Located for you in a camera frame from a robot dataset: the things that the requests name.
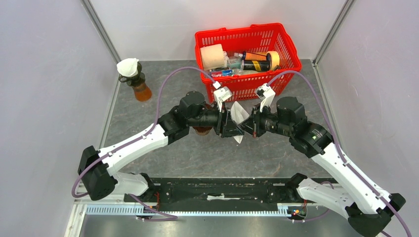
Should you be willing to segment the green transparent dripper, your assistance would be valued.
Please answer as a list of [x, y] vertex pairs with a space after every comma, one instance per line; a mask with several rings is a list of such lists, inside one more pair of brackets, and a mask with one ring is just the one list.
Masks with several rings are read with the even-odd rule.
[[142, 73], [142, 65], [140, 62], [137, 62], [137, 74], [134, 76], [126, 77], [119, 75], [118, 81], [121, 83], [126, 83], [128, 86], [137, 87], [145, 82], [145, 75]]

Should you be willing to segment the white paper coffee filter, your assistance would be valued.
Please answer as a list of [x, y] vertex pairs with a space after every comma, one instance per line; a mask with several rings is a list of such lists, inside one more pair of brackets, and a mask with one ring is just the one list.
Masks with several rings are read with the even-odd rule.
[[117, 71], [123, 77], [134, 77], [138, 74], [138, 62], [137, 58], [124, 59], [117, 63]]

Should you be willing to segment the brown transparent dripper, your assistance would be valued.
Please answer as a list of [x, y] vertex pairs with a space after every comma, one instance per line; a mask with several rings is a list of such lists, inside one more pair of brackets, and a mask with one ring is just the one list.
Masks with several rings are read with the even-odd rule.
[[211, 130], [212, 126], [209, 125], [208, 114], [207, 112], [211, 109], [211, 105], [206, 103], [204, 107], [201, 107], [201, 110], [204, 110], [203, 113], [193, 116], [193, 119], [198, 119], [200, 121], [200, 126], [193, 126], [193, 129], [196, 131], [207, 131]]

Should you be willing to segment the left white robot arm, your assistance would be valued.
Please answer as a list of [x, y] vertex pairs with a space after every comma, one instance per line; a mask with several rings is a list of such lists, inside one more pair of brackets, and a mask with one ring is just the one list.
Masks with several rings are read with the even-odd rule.
[[211, 105], [203, 94], [188, 92], [177, 106], [160, 116], [156, 122], [115, 145], [96, 150], [94, 146], [82, 152], [78, 168], [86, 195], [96, 201], [111, 194], [122, 185], [118, 171], [150, 151], [167, 146], [187, 136], [190, 128], [213, 129], [222, 138], [234, 137], [240, 143], [244, 130], [240, 124], [249, 117], [247, 111], [234, 102], [231, 108], [223, 101]]

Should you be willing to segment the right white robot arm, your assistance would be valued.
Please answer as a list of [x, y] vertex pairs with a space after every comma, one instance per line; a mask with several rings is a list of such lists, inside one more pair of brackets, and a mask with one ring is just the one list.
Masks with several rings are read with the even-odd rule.
[[280, 98], [276, 108], [272, 113], [268, 106], [259, 103], [248, 113], [234, 103], [233, 119], [253, 137], [266, 132], [288, 137], [297, 151], [323, 167], [340, 185], [332, 189], [298, 173], [285, 188], [286, 198], [292, 202], [316, 202], [341, 215], [364, 237], [381, 234], [405, 204], [404, 197], [389, 193], [368, 178], [336, 146], [323, 126], [308, 120], [304, 106], [296, 98]]

